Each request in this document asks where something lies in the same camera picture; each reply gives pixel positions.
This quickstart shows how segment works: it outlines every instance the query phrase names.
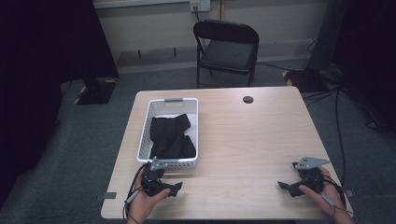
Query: black round hole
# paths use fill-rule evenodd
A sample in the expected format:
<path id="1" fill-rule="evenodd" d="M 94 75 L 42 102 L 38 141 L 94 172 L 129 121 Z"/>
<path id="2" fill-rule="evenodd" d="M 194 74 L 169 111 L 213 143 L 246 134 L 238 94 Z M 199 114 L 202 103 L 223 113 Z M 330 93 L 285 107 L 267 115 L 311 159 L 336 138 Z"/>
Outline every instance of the black round hole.
<path id="1" fill-rule="evenodd" d="M 253 97 L 251 97 L 251 96 L 245 96 L 244 97 L 244 102 L 246 103 L 246 104 L 251 104 L 251 103 L 253 103 Z"/>

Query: wall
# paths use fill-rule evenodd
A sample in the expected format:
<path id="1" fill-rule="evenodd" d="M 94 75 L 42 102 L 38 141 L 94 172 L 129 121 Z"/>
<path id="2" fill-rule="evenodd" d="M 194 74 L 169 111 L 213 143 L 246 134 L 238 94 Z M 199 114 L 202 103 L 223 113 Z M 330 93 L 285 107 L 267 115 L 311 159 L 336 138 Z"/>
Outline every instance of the wall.
<path id="1" fill-rule="evenodd" d="M 167 4 L 153 4 L 159 0 L 93 2 L 112 51 L 194 47 L 196 44 L 192 26 L 197 19 L 190 12 L 189 1 L 175 0 Z M 125 2 L 129 6 L 120 7 Z M 258 31 L 261 42 L 307 39 L 318 34 L 327 2 L 212 0 L 211 11 L 201 12 L 199 16 L 201 20 L 246 23 Z"/>

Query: chair backrest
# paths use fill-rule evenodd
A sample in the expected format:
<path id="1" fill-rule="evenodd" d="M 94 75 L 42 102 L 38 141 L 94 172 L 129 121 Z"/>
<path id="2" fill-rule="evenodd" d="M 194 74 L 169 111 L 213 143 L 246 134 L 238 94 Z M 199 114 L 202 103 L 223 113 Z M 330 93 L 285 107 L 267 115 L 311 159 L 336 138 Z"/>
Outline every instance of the chair backrest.
<path id="1" fill-rule="evenodd" d="M 259 35 L 248 25 L 230 21 L 198 21 L 193 27 L 198 43 L 199 38 L 228 41 L 242 44 L 259 44 Z"/>

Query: black cloth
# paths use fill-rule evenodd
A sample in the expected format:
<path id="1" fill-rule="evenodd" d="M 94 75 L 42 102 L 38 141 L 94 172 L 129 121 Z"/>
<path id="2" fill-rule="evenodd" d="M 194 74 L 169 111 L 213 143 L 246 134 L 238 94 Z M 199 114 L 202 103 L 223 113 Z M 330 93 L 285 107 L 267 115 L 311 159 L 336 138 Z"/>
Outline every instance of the black cloth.
<path id="1" fill-rule="evenodd" d="M 194 158 L 196 149 L 184 132 L 191 126 L 186 114 L 172 119 L 152 118 L 150 138 L 154 143 L 150 158 L 186 159 Z"/>

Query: wooden table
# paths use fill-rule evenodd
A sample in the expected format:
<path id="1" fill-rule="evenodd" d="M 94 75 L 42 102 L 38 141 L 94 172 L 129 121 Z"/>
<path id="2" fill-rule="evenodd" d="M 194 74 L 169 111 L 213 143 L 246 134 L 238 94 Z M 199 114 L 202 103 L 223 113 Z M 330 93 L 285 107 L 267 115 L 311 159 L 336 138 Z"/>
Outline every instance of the wooden table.
<path id="1" fill-rule="evenodd" d="M 243 101 L 245 96 L 253 103 Z M 141 91 L 134 100 L 102 217 L 122 218 L 123 202 L 137 169 L 140 136 L 149 101 L 199 101 L 199 156 L 195 169 L 167 171 L 163 182 L 183 187 L 156 205 L 151 219 L 322 219 L 306 195 L 291 198 L 277 181 L 300 179 L 291 163 L 302 156 L 329 159 L 294 87 Z M 331 164 L 324 165 L 339 183 Z"/>

